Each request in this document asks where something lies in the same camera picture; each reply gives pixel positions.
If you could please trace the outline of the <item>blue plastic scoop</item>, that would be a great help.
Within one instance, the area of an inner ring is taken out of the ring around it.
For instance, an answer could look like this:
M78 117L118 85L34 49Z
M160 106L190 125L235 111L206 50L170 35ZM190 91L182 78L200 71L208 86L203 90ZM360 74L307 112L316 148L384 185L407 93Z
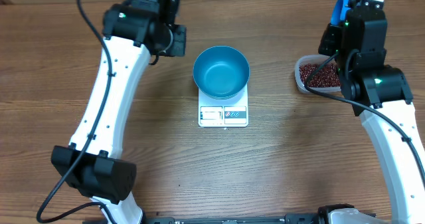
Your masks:
M350 9L349 2L350 0L337 0L330 21L332 25L337 26L345 20L346 13Z

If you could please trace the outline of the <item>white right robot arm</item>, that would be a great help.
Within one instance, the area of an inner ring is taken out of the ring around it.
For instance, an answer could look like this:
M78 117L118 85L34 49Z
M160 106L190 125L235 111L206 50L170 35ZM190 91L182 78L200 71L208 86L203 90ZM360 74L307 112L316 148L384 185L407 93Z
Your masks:
M384 0L337 0L319 46L334 56L344 102L371 139L393 223L424 222L424 147L404 73L387 65Z

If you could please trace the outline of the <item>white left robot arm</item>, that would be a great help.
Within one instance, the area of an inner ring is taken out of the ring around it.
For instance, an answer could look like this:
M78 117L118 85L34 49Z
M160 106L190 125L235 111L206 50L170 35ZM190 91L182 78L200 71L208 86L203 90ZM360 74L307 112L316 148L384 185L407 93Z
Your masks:
M175 22L180 0L125 0L105 13L94 34L102 47L82 121L51 162L67 184L90 199L106 223L142 223L132 189L136 165L122 159L129 110L142 74L160 57L185 54L186 28Z

